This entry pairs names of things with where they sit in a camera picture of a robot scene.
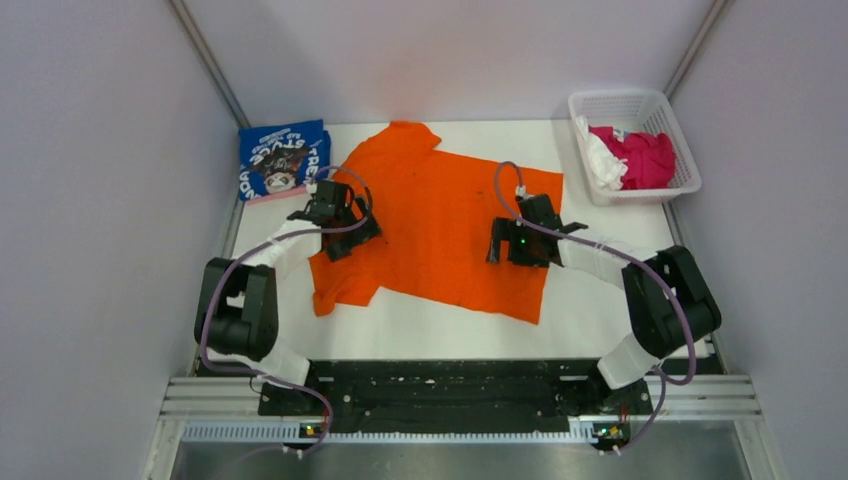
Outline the orange t-shirt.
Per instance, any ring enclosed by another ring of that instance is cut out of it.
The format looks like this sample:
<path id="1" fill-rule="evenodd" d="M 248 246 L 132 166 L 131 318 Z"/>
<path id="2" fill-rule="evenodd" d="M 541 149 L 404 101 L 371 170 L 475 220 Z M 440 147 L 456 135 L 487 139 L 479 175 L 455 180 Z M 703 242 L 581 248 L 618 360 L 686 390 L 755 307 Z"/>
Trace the orange t-shirt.
<path id="1" fill-rule="evenodd" d="M 392 122 L 360 143 L 334 179 L 368 187 L 380 236 L 338 261 L 310 258 L 313 311 L 366 306 L 378 289 L 537 324 L 547 272 L 487 260 L 491 227 L 518 185 L 563 200 L 564 177 L 442 151 L 422 123 Z"/>

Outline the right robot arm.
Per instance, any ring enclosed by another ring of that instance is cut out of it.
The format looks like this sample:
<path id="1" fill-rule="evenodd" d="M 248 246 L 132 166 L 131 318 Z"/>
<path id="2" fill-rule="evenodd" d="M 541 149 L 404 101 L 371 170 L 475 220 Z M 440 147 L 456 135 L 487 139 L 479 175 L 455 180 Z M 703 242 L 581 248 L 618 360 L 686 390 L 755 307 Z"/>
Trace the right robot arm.
<path id="1" fill-rule="evenodd" d="M 493 220 L 488 262 L 500 261 L 503 244 L 514 265 L 582 271 L 624 293 L 630 331 L 590 371 L 586 397 L 594 409 L 614 411 L 626 387 L 648 373 L 674 385 L 694 379 L 695 344 L 722 318 L 687 248 L 639 248 L 580 222 L 563 223 L 546 194 L 520 196 L 507 216 Z"/>

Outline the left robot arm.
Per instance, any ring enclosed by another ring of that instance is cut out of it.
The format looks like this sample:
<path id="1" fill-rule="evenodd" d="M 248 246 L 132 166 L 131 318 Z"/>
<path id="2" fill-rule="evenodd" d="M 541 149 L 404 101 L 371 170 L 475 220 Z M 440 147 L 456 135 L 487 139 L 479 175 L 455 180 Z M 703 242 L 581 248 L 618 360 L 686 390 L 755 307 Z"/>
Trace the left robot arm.
<path id="1" fill-rule="evenodd" d="M 277 281 L 323 253 L 340 260 L 381 233 L 372 192 L 333 180 L 307 185 L 306 205 L 289 214 L 266 240 L 234 259 L 205 266 L 195 337 L 202 363 L 220 373 L 245 373 L 284 386 L 297 413 L 319 404 L 310 361 L 279 338 Z"/>

